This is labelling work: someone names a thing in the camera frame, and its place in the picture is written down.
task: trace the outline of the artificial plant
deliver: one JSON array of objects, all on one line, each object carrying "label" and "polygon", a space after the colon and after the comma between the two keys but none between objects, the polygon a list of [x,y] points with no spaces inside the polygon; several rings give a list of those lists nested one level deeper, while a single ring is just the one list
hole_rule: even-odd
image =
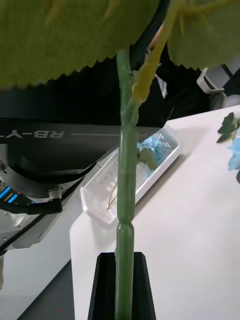
[{"label": "artificial plant", "polygon": [[132,317],[138,108],[167,43],[176,65],[205,68],[240,52],[239,0],[170,0],[158,43],[134,75],[129,45],[159,0],[0,0],[0,88],[37,85],[117,54],[121,90],[115,320]]}]

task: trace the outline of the blue petal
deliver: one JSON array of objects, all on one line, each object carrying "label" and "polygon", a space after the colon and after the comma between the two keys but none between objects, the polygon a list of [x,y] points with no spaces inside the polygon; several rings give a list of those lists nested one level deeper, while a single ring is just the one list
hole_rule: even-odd
[{"label": "blue petal", "polygon": [[233,153],[235,153],[236,155],[240,156],[240,137],[236,137],[233,141],[232,141],[232,145],[229,148]]},{"label": "blue petal", "polygon": [[231,159],[228,161],[228,170],[240,170],[240,155],[234,153]]}]

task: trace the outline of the green plant stem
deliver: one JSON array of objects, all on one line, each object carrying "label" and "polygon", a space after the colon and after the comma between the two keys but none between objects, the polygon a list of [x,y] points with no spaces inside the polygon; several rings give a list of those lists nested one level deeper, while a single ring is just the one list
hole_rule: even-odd
[{"label": "green plant stem", "polygon": [[132,319],[138,105],[132,101],[129,51],[117,53],[121,132],[117,176],[115,320]]}]

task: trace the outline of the white table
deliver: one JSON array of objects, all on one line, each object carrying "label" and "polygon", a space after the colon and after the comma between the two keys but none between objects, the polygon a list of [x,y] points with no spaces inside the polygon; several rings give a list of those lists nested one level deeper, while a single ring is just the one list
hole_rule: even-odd
[{"label": "white table", "polygon": [[[157,320],[240,319],[240,185],[231,143],[215,143],[231,111],[240,106],[169,121],[183,156],[137,205],[134,249],[146,256]],[[115,237],[86,214],[70,230],[75,320],[88,318],[96,259]]]}]

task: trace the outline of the transparent container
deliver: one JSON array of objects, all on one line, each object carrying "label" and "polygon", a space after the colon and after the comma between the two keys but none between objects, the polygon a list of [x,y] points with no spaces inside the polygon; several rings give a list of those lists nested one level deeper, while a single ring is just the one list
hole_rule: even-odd
[{"label": "transparent container", "polygon": [[[155,171],[150,171],[144,163],[136,166],[136,197],[137,203],[149,188],[160,178],[167,168],[175,161],[181,152],[180,145],[167,129],[162,128],[153,137],[157,137],[162,146],[162,157]],[[118,150],[91,178],[80,188],[83,211],[104,228],[112,228],[118,222],[117,192],[118,192]]]}]

